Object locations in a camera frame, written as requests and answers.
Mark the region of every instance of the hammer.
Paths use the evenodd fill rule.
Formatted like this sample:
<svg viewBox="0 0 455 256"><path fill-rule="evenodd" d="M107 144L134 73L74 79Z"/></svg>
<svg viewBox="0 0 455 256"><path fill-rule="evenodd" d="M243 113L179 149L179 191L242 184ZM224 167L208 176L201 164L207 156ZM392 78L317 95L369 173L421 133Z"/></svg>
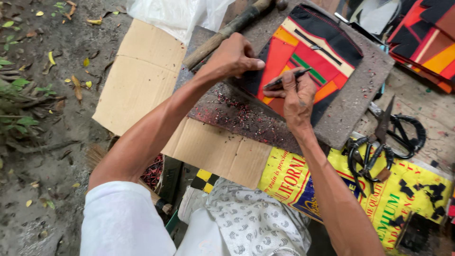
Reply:
<svg viewBox="0 0 455 256"><path fill-rule="evenodd" d="M183 60L183 64L189 69L193 69L205 57L220 46L223 40L229 38L234 32L240 31L246 25L256 19L259 14L270 6L272 2L276 2L278 10L284 10L288 6L288 0L258 0L248 7L239 16L229 22L218 33L213 35L209 40L199 46L194 52Z"/></svg>

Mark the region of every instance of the white shirt sleeve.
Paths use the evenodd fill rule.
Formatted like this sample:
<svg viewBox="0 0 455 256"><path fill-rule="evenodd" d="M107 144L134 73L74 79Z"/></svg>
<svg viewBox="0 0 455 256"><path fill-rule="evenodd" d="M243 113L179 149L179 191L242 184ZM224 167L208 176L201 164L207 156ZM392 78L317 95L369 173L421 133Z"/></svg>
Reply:
<svg viewBox="0 0 455 256"><path fill-rule="evenodd" d="M167 256L175 252L146 188L112 181L87 193L81 256Z"/></svg>

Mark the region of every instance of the pen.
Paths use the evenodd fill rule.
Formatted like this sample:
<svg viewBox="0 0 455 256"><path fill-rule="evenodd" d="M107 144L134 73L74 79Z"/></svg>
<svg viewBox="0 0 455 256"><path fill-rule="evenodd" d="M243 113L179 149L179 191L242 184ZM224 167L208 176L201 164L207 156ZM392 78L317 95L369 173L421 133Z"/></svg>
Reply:
<svg viewBox="0 0 455 256"><path fill-rule="evenodd" d="M296 71L296 72L294 73L294 76L295 76L295 78L297 79L297 78L303 76L303 74L305 74L306 72L310 71L311 69L312 69L312 68L309 67L309 68L306 68L306 69L303 69L303 70ZM263 88L272 87L272 86L274 86L274 85L280 84L281 82L282 82L282 81L281 81L281 78L280 78L280 79L276 80L275 82L272 82L272 83L270 83L270 84L265 85Z"/></svg>

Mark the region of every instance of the broom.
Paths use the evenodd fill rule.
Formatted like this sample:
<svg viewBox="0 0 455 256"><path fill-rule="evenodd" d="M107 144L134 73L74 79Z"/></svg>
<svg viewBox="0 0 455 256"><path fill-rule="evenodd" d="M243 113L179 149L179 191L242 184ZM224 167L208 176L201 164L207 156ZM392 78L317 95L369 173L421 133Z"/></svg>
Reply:
<svg viewBox="0 0 455 256"><path fill-rule="evenodd" d="M91 144L86 153L87 166L94 170L106 155L107 151L100 145ZM141 178L139 179L138 184L150 191L153 205L161 209L165 214L169 214L171 212L172 204L169 204L166 200L158 196Z"/></svg>

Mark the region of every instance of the scissors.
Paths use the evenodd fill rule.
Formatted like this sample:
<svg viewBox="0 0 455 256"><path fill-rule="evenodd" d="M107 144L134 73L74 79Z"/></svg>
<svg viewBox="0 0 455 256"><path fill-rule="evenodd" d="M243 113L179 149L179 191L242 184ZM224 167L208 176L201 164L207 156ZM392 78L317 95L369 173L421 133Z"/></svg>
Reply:
<svg viewBox="0 0 455 256"><path fill-rule="evenodd" d="M405 116L405 115L392 115L392 109L394 104L395 95L390 100L387 109L383 111L380 109L376 104L371 102L369 106L369 110L373 113L373 115L378 120L378 126L374 134L368 137L362 137L357 140L349 139L347 149L348 149L348 168L351 171L355 184L360 189L361 194L366 197L365 192L360 186L359 177L364 177L370 183L370 191L374 194L374 182L380 181L377 178L371 177L370 170L373 168L376 160L378 159L379 155L382 151L385 151L385 159L386 159L386 166L384 169L390 171L392 167L392 163L394 158L398 159L410 159L414 156L416 152L418 152L425 144L426 141L426 131L423 125L414 117ZM408 139L406 132L403 129L400 121L405 121L414 126L417 133L417 139L413 138L411 140ZM388 129L389 122L393 125L393 131ZM399 136L396 134L396 129L400 132ZM391 138L397 141L400 145L402 145L407 151L408 154L401 155L394 153L392 148L386 144L385 135L389 134ZM379 142L379 147L375 150L373 155L370 157L371 147L375 141ZM366 151L365 151L365 158L363 159L359 152L359 147L364 143L367 144ZM356 165L360 164L362 169L357 171Z"/></svg>

